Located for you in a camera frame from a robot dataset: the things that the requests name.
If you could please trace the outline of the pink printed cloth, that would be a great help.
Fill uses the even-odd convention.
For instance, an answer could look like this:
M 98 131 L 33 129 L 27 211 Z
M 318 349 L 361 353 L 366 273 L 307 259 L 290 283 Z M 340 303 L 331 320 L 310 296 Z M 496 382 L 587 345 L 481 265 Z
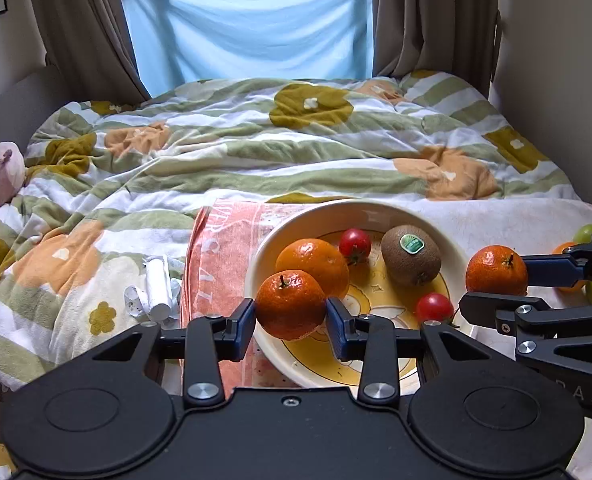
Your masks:
M 312 207 L 219 200 L 200 209 L 189 240 L 182 322 L 230 315 L 245 296 L 248 266 L 261 242 L 286 219 Z

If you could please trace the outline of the brown curtain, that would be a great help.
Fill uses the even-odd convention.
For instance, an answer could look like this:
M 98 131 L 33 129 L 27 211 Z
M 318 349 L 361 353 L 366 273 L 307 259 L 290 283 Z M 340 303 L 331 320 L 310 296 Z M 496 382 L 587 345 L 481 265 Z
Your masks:
M 500 49 L 499 0 L 373 0 L 378 76 L 456 75 L 488 96 Z
M 137 105 L 151 98 L 139 78 L 121 0 L 31 0 L 46 60 L 75 101 Z

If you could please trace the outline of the grey bed headboard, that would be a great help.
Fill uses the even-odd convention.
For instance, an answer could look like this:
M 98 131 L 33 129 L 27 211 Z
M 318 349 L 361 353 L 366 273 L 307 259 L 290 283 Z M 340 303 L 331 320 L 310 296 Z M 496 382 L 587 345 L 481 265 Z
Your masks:
M 31 136 L 73 94 L 55 66 L 40 68 L 0 95 L 0 142 L 26 151 Z

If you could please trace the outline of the small mandarin orange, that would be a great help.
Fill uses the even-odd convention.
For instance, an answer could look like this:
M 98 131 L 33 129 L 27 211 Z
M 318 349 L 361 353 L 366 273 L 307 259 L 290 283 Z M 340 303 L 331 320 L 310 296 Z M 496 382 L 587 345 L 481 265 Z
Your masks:
M 467 292 L 525 296 L 528 287 L 527 266 L 512 248 L 486 246 L 468 261 L 465 287 Z
M 268 334 L 282 340 L 298 340 L 324 322 L 326 297 L 307 272 L 279 271 L 261 284 L 255 311 L 257 321 Z

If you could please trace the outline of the large orange in bowl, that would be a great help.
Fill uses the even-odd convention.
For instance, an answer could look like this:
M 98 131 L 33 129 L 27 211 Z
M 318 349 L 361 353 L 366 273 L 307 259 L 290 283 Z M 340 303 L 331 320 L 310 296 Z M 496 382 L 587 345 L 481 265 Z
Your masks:
M 276 258 L 274 271 L 299 270 L 311 275 L 328 297 L 343 299 L 350 285 L 345 257 L 326 240 L 301 238 L 286 246 Z

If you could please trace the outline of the cream cartoon duck bowl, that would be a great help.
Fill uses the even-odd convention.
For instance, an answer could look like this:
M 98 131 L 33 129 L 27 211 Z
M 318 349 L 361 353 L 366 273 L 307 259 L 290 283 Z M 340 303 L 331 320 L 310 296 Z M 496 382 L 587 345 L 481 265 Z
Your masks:
M 438 245 L 440 273 L 423 287 L 404 288 L 392 282 L 381 258 L 381 238 L 401 224 L 418 226 Z M 416 328 L 414 311 L 419 298 L 439 292 L 455 304 L 464 295 L 467 259 L 451 237 L 412 210 L 367 200 L 339 200 L 317 206 L 260 206 L 253 215 L 253 252 L 245 294 L 256 295 L 262 282 L 273 274 L 279 253 L 290 243 L 299 238 L 320 238 L 337 244 L 341 234 L 350 228 L 365 231 L 372 240 L 369 261 L 350 268 L 350 286 L 343 303 L 351 314 L 375 314 L 388 318 L 397 328 Z M 255 338 L 264 357 L 299 386 L 346 386 L 352 391 L 358 388 L 362 363 L 338 361 L 323 327 L 307 338 L 282 341 L 258 326 Z

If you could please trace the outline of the red cherry tomato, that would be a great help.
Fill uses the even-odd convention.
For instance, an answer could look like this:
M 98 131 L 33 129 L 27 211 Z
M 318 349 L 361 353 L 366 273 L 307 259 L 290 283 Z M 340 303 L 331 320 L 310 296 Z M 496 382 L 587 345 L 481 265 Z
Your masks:
M 450 323 L 453 320 L 454 309 L 452 302 L 439 292 L 430 292 L 419 298 L 415 304 L 414 315 L 420 323 L 437 321 Z
M 371 248 L 371 237 L 365 231 L 357 228 L 343 232 L 338 243 L 339 252 L 349 264 L 366 262 L 369 259 Z

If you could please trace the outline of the right brown curtain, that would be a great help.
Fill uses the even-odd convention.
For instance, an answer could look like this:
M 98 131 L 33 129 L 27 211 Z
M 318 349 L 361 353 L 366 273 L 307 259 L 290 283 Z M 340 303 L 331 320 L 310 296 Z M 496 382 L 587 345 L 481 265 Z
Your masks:
M 456 75 L 488 96 L 500 49 L 499 0 L 373 0 L 378 76 Z

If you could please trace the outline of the green striped floral duvet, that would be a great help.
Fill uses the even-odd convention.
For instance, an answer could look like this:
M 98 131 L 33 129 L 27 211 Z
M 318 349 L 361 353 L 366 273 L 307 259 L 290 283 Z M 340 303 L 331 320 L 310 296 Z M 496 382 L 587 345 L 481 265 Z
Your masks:
M 131 107 L 71 102 L 0 206 L 0 383 L 18 389 L 133 324 L 152 256 L 179 276 L 218 200 L 574 198 L 465 80 L 202 80 Z

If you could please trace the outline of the left brown curtain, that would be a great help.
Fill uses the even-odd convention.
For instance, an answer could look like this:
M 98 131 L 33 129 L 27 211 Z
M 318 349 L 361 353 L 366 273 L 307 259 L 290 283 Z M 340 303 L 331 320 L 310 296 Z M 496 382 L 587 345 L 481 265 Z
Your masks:
M 46 60 L 75 101 L 137 105 L 151 98 L 139 78 L 121 0 L 31 0 Z

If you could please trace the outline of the light blue window cloth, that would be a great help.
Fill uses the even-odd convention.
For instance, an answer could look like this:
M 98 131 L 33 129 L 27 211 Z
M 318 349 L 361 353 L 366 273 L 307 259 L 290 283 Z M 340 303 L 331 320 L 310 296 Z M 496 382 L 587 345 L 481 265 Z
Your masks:
M 122 0 L 152 96 L 200 79 L 366 79 L 372 0 Z

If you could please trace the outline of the brown kiwi with sticker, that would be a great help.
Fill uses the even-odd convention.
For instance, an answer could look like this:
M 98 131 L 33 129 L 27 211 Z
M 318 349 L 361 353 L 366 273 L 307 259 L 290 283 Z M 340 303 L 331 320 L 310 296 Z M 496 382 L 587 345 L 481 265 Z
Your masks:
M 410 224 L 395 226 L 381 239 L 381 255 L 390 277 L 402 286 L 422 286 L 439 274 L 441 253 L 422 229 Z

